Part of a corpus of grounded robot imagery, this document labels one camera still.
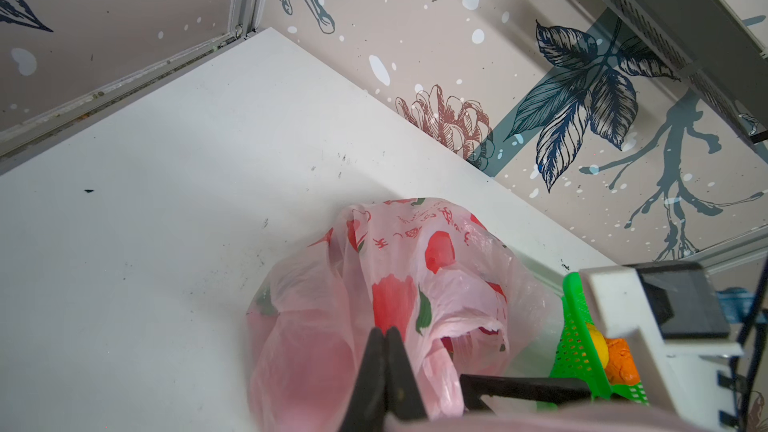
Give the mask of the pink plastic bag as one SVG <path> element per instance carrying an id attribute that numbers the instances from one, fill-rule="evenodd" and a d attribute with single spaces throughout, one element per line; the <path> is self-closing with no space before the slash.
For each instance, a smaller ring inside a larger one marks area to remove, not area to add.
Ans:
<path id="1" fill-rule="evenodd" d="M 463 374 L 501 374 L 556 297 L 480 220 L 439 198 L 344 209 L 278 262 L 246 313 L 263 431 L 332 431 L 370 332 L 396 329 L 427 415 L 457 417 Z"/>

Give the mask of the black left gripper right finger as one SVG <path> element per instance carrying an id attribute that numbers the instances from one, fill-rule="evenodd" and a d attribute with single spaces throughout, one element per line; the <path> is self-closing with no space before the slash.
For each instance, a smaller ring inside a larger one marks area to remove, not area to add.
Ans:
<path id="1" fill-rule="evenodd" d="M 396 327 L 385 334 L 385 410 L 402 422 L 428 418 L 402 336 Z"/>

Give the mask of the yellow fruit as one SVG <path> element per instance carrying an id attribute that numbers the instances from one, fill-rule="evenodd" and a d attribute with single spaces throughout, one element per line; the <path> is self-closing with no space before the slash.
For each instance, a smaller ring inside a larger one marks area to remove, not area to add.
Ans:
<path id="1" fill-rule="evenodd" d="M 600 364 L 602 368 L 605 369 L 610 360 L 610 354 L 609 354 L 609 349 L 608 349 L 606 339 L 593 324 L 587 323 L 586 326 L 587 326 L 587 330 L 589 332 L 589 336 L 591 338 L 593 347 L 598 355 Z"/>

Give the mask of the green plastic basket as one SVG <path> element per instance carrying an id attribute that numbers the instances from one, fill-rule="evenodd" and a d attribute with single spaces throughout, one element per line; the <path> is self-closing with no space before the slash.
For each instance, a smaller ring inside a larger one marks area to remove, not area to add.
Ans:
<path id="1" fill-rule="evenodd" d="M 586 383 L 592 399 L 627 399 L 647 405 L 642 384 L 612 385 L 599 360 L 588 327 L 593 326 L 581 278 L 571 272 L 563 279 L 562 307 L 564 326 L 556 349 L 553 378 L 579 379 Z"/>

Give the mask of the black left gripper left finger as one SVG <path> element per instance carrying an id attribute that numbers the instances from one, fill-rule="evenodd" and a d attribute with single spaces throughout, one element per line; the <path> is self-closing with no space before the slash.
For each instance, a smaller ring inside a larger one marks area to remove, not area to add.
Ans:
<path id="1" fill-rule="evenodd" d="M 386 414 L 386 341 L 379 328 L 368 336 L 340 432 L 382 431 Z"/>

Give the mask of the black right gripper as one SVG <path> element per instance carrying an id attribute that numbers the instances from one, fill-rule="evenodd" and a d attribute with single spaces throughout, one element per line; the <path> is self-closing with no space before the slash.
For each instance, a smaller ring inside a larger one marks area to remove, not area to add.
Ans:
<path id="1" fill-rule="evenodd" d="M 591 317 L 630 348 L 649 404 L 708 431 L 734 431 L 741 385 L 729 362 L 743 354 L 705 269 L 665 261 L 580 271 Z M 462 374 L 465 408 L 491 411 L 483 396 L 556 406 L 592 399 L 576 378 Z"/>

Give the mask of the orange fruit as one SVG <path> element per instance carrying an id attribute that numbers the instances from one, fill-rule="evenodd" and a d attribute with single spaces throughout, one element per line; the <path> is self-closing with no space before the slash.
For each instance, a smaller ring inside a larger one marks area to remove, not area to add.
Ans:
<path id="1" fill-rule="evenodd" d="M 635 386 L 641 382 L 638 369 L 625 339 L 607 339 L 606 377 L 611 385 Z"/>

